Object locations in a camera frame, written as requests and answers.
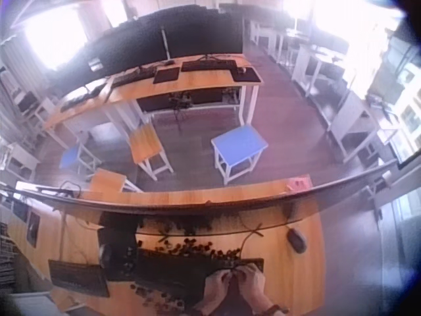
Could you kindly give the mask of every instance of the wrist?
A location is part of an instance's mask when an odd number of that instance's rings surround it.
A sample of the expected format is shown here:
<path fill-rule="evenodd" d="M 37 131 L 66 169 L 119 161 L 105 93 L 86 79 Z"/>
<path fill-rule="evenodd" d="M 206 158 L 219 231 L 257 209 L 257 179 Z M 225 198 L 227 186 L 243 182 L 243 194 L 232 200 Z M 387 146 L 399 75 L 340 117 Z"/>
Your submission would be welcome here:
<path fill-rule="evenodd" d="M 247 302 L 256 314 L 264 313 L 274 305 L 264 294 L 252 296 L 247 300 Z"/>
<path fill-rule="evenodd" d="M 210 315 L 218 306 L 220 305 L 220 302 L 209 299 L 209 298 L 203 298 L 199 303 L 197 303 L 194 307 L 197 311 L 200 311 L 204 316 Z"/>

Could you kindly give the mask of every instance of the person's hand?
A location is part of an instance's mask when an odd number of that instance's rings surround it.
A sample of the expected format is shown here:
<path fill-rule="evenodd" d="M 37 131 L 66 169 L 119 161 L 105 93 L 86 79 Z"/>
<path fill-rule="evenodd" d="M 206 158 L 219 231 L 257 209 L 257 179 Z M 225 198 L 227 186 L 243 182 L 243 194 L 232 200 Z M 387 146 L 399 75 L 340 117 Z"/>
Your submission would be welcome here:
<path fill-rule="evenodd" d="M 239 292 L 255 313 L 263 313 L 273 306 L 264 295 L 264 274 L 254 263 L 236 267 L 234 275 L 238 279 Z"/>
<path fill-rule="evenodd" d="M 220 270 L 206 278 L 205 293 L 194 307 L 203 315 L 210 315 L 224 300 L 228 292 L 232 274 L 230 270 Z"/>

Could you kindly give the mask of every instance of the computer monitor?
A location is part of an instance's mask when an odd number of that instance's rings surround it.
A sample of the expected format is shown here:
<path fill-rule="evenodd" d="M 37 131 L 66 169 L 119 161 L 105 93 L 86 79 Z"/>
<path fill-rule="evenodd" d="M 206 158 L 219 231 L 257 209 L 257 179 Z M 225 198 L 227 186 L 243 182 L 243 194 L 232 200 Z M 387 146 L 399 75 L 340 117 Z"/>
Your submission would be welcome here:
<path fill-rule="evenodd" d="M 61 66 L 51 76 L 53 83 L 60 89 L 62 95 L 66 95 L 103 77 L 101 74 L 92 71 L 85 48 L 81 49 L 70 61 Z"/>
<path fill-rule="evenodd" d="M 91 45 L 91 58 L 98 58 L 104 76 L 167 59 L 161 29 L 133 23 L 115 30 Z"/>
<path fill-rule="evenodd" d="M 204 16 L 165 28 L 171 58 L 243 52 L 243 28 L 228 15 Z"/>
<path fill-rule="evenodd" d="M 310 42 L 313 45 L 325 47 L 342 54 L 346 54 L 349 48 L 349 44 L 346 40 L 319 28 L 312 29 Z"/>

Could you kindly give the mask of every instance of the keyboard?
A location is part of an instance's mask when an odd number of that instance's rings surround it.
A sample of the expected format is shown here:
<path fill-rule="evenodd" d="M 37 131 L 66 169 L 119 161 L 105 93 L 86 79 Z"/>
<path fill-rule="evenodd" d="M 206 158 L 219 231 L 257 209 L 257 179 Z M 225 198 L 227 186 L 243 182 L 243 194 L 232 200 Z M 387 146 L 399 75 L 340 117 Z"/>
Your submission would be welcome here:
<path fill-rule="evenodd" d="M 85 93 L 83 95 L 79 95 L 78 97 L 75 97 L 73 99 L 71 99 L 70 101 L 67 101 L 66 104 L 64 104 L 61 109 L 60 112 L 65 112 L 79 104 L 81 104 L 82 102 L 85 102 L 89 99 L 93 99 L 94 97 L 97 97 L 102 89 L 105 87 L 106 84 L 100 84 L 99 86 L 96 86 L 91 92 L 89 93 Z"/>
<path fill-rule="evenodd" d="M 61 109 L 60 112 L 65 112 L 79 104 L 81 104 L 82 102 L 85 102 L 86 100 L 91 99 L 91 96 L 89 93 L 85 93 L 83 95 L 80 95 L 78 97 L 75 97 L 69 101 L 66 102 L 66 104 L 64 104 Z"/>
<path fill-rule="evenodd" d="M 48 260 L 51 282 L 59 288 L 109 298 L 105 275 L 99 265 Z"/>
<path fill-rule="evenodd" d="M 207 276 L 217 270 L 233 269 L 248 263 L 256 264 L 263 271 L 263 259 L 219 260 L 139 249 L 134 278 L 139 286 L 194 303 L 201 299 Z"/>
<path fill-rule="evenodd" d="M 114 88 L 123 86 L 125 84 L 131 84 L 132 82 L 153 78 L 155 77 L 156 71 L 157 71 L 156 67 L 151 67 L 151 68 L 136 70 L 129 74 L 123 74 L 121 76 L 114 78 L 114 82 L 112 83 L 111 88 L 114 89 Z"/>
<path fill-rule="evenodd" d="M 233 59 L 209 60 L 209 61 L 186 61 L 182 65 L 182 72 L 201 70 L 233 70 L 237 69 L 237 63 Z"/>

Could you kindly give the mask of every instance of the chair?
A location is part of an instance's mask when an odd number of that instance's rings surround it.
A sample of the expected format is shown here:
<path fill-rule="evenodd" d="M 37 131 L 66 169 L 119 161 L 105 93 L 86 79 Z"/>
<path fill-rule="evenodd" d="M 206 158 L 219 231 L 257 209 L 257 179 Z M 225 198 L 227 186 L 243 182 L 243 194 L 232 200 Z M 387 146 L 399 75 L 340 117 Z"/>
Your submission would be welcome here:
<path fill-rule="evenodd" d="M 123 174 L 98 168 L 91 179 L 89 190 L 92 192 L 121 192 L 123 189 L 133 192 L 142 192 L 131 183 Z"/>
<path fill-rule="evenodd" d="M 85 167 L 88 171 L 94 173 L 102 163 L 101 160 L 96 158 L 82 143 L 78 143 L 75 146 L 67 149 L 61 156 L 60 169 L 66 169 L 78 166 L 78 174 L 80 174 L 80 168 Z"/>
<path fill-rule="evenodd" d="M 215 168 L 224 177 L 224 185 L 239 176 L 253 171 L 268 143 L 251 126 L 244 125 L 211 140 L 215 154 Z M 231 169 L 248 160 L 250 166 L 231 176 Z"/>
<path fill-rule="evenodd" d="M 174 172 L 151 123 L 142 125 L 134 130 L 130 134 L 129 143 L 134 163 L 139 165 L 153 180 L 157 181 L 157 174 L 166 169 L 171 173 Z M 164 166 L 153 170 L 149 159 L 156 155 L 160 155 L 164 161 Z"/>

